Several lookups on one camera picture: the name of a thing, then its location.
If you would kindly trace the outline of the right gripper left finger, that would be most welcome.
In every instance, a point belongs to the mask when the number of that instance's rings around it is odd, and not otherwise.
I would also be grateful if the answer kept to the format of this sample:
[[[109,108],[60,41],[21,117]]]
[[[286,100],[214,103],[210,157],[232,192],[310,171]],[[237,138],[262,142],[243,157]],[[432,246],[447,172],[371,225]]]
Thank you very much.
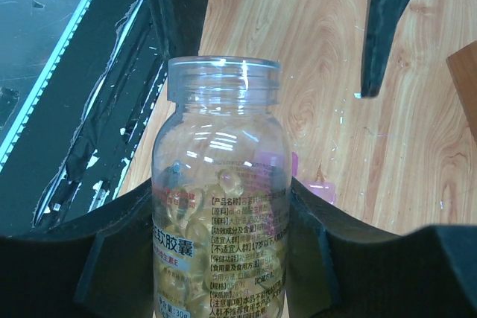
[[[47,232],[1,237],[2,317],[152,317],[151,182]]]

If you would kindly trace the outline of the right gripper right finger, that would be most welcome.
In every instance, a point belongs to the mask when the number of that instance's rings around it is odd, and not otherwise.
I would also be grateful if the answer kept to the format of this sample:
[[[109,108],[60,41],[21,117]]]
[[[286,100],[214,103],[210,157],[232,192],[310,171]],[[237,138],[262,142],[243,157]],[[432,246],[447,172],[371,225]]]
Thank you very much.
[[[395,235],[293,180],[286,273],[291,317],[474,317],[476,228]]]

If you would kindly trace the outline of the pink weekly pill organizer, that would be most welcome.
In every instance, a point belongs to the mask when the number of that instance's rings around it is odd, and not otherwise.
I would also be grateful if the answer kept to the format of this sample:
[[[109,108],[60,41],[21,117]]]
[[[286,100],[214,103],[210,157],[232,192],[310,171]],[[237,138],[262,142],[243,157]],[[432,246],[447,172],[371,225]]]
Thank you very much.
[[[282,166],[284,161],[284,156],[272,152],[264,152],[260,151],[255,154],[254,159],[257,162],[261,162],[266,165],[270,165],[272,167],[275,166]],[[295,152],[291,153],[291,172],[292,175],[295,177],[298,172],[299,166],[299,157]],[[334,205],[336,201],[336,190],[335,184],[332,182],[324,182],[322,179],[318,181],[310,181],[310,180],[301,180],[301,184],[303,184],[309,191],[313,194],[317,195],[321,199],[327,201],[328,203]]]

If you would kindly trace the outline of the clear capsule bottle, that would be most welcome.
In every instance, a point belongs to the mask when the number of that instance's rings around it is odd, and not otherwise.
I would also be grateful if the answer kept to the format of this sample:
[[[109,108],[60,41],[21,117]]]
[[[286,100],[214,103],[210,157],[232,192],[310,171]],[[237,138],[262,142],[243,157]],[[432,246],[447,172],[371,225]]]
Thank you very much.
[[[174,113],[152,152],[157,317],[280,317],[291,150],[272,108],[279,64],[168,62]]]

